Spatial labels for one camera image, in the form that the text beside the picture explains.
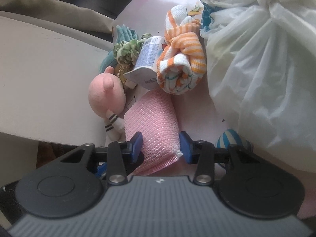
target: green fabric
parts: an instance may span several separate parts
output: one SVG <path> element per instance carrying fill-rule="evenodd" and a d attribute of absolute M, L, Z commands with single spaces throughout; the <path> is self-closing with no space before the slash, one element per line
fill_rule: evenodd
<path fill-rule="evenodd" d="M 146 33 L 142 35 L 141 40 L 133 39 L 115 44 L 113 54 L 117 62 L 125 67 L 135 65 L 143 44 L 149 37 L 151 34 Z"/>
<path fill-rule="evenodd" d="M 125 25 L 123 25 L 122 27 L 116 26 L 116 32 L 117 32 L 118 36 L 116 38 L 115 43 L 119 43 L 121 41 L 129 42 L 130 40 L 138 39 L 136 31 L 134 29 L 126 27 Z M 115 68 L 117 63 L 118 62 L 114 57 L 113 51 L 110 51 L 100 65 L 100 73 L 103 73 L 104 70 L 108 66 L 112 66 L 113 68 Z"/>

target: rolled towel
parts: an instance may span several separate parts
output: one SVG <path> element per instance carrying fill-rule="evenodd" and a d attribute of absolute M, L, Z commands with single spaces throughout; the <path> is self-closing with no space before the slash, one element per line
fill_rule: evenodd
<path fill-rule="evenodd" d="M 167 93 L 193 89 L 206 72 L 205 57 L 198 39 L 200 22 L 177 5 L 166 15 L 166 48 L 157 61 L 157 82 Z"/>
<path fill-rule="evenodd" d="M 146 93 L 125 114 L 126 139 L 143 134 L 144 162 L 132 174 L 146 176 L 176 162 L 180 151 L 179 128 L 169 94 L 157 88 Z"/>

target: plastic bag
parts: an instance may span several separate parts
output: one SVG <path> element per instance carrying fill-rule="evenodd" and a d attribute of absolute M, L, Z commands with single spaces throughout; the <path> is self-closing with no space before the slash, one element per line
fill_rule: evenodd
<path fill-rule="evenodd" d="M 229 9 L 205 33 L 217 111 L 255 148 L 316 172 L 316 0 L 219 3 Z"/>

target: white table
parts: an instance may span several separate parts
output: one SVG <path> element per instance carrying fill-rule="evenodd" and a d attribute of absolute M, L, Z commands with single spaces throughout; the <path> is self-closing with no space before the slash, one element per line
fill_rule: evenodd
<path fill-rule="evenodd" d="M 197 1 L 198 0 L 132 0 L 117 17 L 115 25 L 125 24 L 135 29 L 138 35 L 149 32 L 152 35 L 163 36 L 167 11 L 179 4 L 185 5 L 189 11 L 194 8 Z M 137 89 L 136 100 L 144 93 L 141 87 L 137 87 Z M 203 139 L 214 143 L 228 128 L 226 122 L 222 122 L 222 118 L 216 112 L 214 104 L 209 97 L 206 77 L 204 77 L 192 91 L 183 95 L 173 95 L 172 100 L 180 130 L 187 131 L 193 140 Z M 301 180 L 306 189 L 306 196 L 298 216 L 305 218 L 316 215 L 316 174 L 293 169 L 264 151 L 256 149 L 255 153 L 294 174 Z M 154 175 L 192 176 L 195 168 L 194 165 L 187 165 L 183 159 L 180 159 L 178 162 Z M 215 165 L 215 174 L 217 178 L 220 178 L 224 175 L 224 172 L 220 167 Z"/>

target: pink mesh sponge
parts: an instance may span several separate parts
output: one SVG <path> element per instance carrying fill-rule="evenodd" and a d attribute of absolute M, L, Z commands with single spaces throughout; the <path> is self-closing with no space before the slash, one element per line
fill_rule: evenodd
<path fill-rule="evenodd" d="M 127 140 L 137 131 L 143 134 L 144 162 L 132 175 L 152 174 L 182 155 L 171 97 L 161 88 L 146 93 L 126 112 L 124 120 Z"/>

